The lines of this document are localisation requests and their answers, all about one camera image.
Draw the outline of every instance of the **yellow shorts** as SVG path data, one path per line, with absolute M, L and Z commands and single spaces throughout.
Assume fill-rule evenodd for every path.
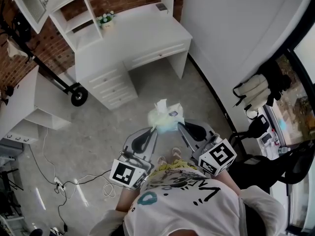
M 155 176 L 157 173 L 165 170 L 173 170 L 173 169 L 178 169 L 178 168 L 192 168 L 194 170 L 198 170 L 194 165 L 192 165 L 189 162 L 184 161 L 183 159 L 176 159 L 174 162 L 171 164 L 163 164 L 156 168 L 150 175 L 149 177 Z

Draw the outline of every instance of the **baseboard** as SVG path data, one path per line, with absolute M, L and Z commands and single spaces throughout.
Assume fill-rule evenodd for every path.
M 198 66 L 198 64 L 195 62 L 195 60 L 192 58 L 192 56 L 188 53 L 188 59 L 191 61 L 191 63 L 193 64 L 193 66 L 196 68 L 196 70 L 198 71 L 198 73 L 200 74 L 201 78 L 203 79 L 203 81 L 206 83 L 208 89 L 210 90 L 211 94 L 213 95 L 213 97 L 216 99 L 222 113 L 224 114 L 226 120 L 227 120 L 227 123 L 229 124 L 231 130 L 233 132 L 237 132 L 236 131 L 236 128 L 230 118 L 230 116 L 228 115 L 225 107 L 223 106 L 220 98 L 218 97 L 216 91 L 214 90 L 214 88 L 211 86 L 210 82 L 207 80 L 206 76 L 203 74 L 203 72 L 201 71 L 200 67 Z M 238 143 L 239 147 L 240 147 L 240 150 L 242 152 L 243 155 L 246 154 L 246 151 L 245 151 L 245 148 L 243 146 L 243 144 L 240 142 Z

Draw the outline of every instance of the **white desk leg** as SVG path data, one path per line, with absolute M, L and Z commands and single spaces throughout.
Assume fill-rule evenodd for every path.
M 177 76 L 181 79 L 184 72 L 184 67 L 187 60 L 188 51 L 177 53 L 171 56 L 168 56 L 167 59 L 171 63 L 174 71 L 176 72 Z

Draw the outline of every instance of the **potted plant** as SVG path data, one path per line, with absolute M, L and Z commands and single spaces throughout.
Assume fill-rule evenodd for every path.
M 115 14 L 113 11 L 110 13 L 105 13 L 103 16 L 97 17 L 96 21 L 99 27 L 103 30 L 109 30 L 114 26 L 113 18 Z

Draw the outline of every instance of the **plastic bag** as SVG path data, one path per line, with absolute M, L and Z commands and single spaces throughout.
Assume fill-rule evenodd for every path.
M 155 107 L 148 113 L 148 123 L 152 130 L 156 128 L 159 134 L 177 130 L 179 122 L 185 124 L 184 110 L 180 103 L 167 107 L 166 99 L 163 99 L 155 104 Z

